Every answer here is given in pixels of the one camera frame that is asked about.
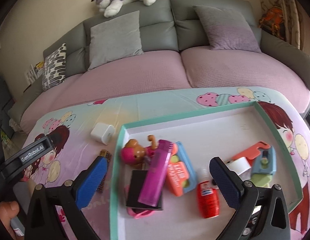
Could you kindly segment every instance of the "sofa seat cushion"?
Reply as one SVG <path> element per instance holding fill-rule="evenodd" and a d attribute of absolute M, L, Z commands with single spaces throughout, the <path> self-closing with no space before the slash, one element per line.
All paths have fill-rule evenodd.
<path fill-rule="evenodd" d="M 194 47 L 181 53 L 188 80 L 193 88 L 258 86 L 281 92 L 303 113 L 310 91 L 286 65 L 263 54 L 243 50 L 209 50 Z"/>
<path fill-rule="evenodd" d="M 62 84 L 42 93 L 25 111 L 20 125 L 29 133 L 43 115 L 64 107 L 100 99 L 184 88 L 191 86 L 178 52 L 145 52 L 67 78 Z"/>

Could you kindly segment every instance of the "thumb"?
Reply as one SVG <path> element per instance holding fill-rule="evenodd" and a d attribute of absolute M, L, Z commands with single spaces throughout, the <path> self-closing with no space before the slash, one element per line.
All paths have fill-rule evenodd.
<path fill-rule="evenodd" d="M 0 202 L 0 220 L 5 226 L 6 230 L 11 232 L 10 221 L 19 213 L 19 205 L 16 201 Z"/>

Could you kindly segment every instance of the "sofa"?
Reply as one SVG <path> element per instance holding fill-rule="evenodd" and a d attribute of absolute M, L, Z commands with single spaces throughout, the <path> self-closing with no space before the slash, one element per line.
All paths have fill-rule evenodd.
<path fill-rule="evenodd" d="M 262 53 L 209 50 L 209 41 L 192 5 L 240 11 Z M 94 100 L 160 90 L 259 86 L 281 92 L 304 113 L 310 104 L 310 57 L 257 27 L 244 0 L 157 0 L 151 6 L 126 4 L 115 16 L 139 10 L 144 54 L 87 71 L 90 28 L 110 20 L 97 14 L 44 50 L 44 58 L 64 42 L 66 79 L 43 92 L 37 79 L 9 111 L 26 133 L 48 112 Z"/>

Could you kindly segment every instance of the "human hand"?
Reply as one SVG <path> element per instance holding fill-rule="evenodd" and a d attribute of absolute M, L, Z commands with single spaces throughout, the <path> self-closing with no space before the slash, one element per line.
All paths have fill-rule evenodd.
<path fill-rule="evenodd" d="M 16 217 L 18 213 L 19 213 L 19 205 L 16 201 L 0 202 L 0 220 L 2 221 L 4 227 L 14 240 L 21 239 L 16 238 L 14 230 L 10 227 L 11 219 Z"/>

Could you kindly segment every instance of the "glue bottle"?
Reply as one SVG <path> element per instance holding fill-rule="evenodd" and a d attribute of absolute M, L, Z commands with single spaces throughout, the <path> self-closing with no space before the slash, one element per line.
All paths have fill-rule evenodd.
<path fill-rule="evenodd" d="M 197 171 L 199 184 L 197 186 L 197 201 L 199 212 L 203 218 L 213 218 L 219 215 L 218 191 L 212 188 L 209 171 L 205 168 Z"/>

